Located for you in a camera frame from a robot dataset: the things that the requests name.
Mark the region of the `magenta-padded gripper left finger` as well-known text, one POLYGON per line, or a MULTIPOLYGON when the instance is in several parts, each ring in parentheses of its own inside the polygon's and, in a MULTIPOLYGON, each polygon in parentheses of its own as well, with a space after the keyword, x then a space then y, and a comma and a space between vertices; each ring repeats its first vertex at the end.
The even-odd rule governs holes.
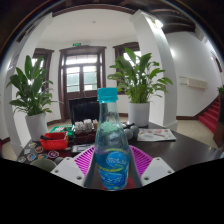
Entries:
POLYGON ((84 188, 90 188, 95 168, 94 147, 75 157, 65 157, 51 173, 84 188))

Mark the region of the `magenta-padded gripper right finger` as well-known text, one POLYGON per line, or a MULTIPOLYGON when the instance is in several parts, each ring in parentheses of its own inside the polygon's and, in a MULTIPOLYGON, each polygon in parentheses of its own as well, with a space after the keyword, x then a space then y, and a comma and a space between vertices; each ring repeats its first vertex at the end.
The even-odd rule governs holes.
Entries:
POLYGON ((174 170, 161 157, 152 158, 132 145, 130 145, 130 163, 136 188, 146 186, 174 173, 174 170))

